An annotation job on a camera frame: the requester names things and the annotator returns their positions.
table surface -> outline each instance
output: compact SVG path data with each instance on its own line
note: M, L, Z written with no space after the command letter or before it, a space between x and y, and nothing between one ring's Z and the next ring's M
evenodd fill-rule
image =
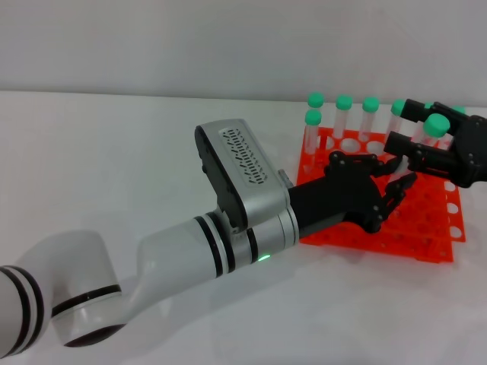
M145 235L215 207L194 128L244 118L295 181L305 103L0 93L0 264L42 238L98 231L122 286ZM486 115L487 109L467 108ZM376 130L385 130L382 106ZM360 106L351 114L357 128ZM333 124L326 105L323 124ZM487 186L462 191L452 265L299 245L64 348L52 327L12 364L471 364L487 356Z

rack hole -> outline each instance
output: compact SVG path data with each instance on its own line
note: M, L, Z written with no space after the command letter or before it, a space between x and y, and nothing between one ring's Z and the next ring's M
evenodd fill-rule
M458 213L458 205L456 205L454 203L448 203L447 209L448 209L448 213L450 213L450 214Z
M445 181L444 182L444 189L447 192L454 192L455 191L455 185L451 181Z
M360 143L356 139L353 138L345 138L342 143L340 144L342 151L347 152L349 154L354 154L360 150Z
M333 146L335 145L335 141L331 137L326 138L326 149L331 150Z
M451 226L450 227L450 236L453 238L460 238L462 237L462 230L458 227Z

clear test tube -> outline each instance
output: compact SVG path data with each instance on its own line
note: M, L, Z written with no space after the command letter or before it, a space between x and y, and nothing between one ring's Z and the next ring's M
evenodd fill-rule
M457 112L466 114L465 106L454 106L453 109ZM446 134L438 142L438 148L440 148L441 150L448 150L450 149L453 141L454 137L452 135Z
M366 142L370 139L375 113L378 111L379 105L380 102L376 97L366 97L362 103L364 114L362 116L360 129L358 130L358 139L362 142Z
M340 95L336 98L335 125L333 126L333 137L336 139L343 138L343 132L347 126L349 110L352 108L353 98L349 95Z
M447 117L442 116L441 114L431 114L423 123L423 128L412 136L411 142L434 146L439 138L447 134L448 129L450 129L450 122ZM391 175L389 182L391 183L392 181L411 173L408 169L408 165L408 158L404 157L397 170Z
M406 102L404 100L398 99L394 101L390 108L390 120L387 126L386 139L389 137L391 132L398 132L401 130L401 124L403 124L403 118L401 118L401 113L403 112L404 105Z
M310 109L319 109L325 103L325 97L322 93L311 93L307 97L307 105Z
M317 109L308 110L304 121L306 122L306 127L304 128L304 153L314 156L318 145L318 125L321 123L320 111Z

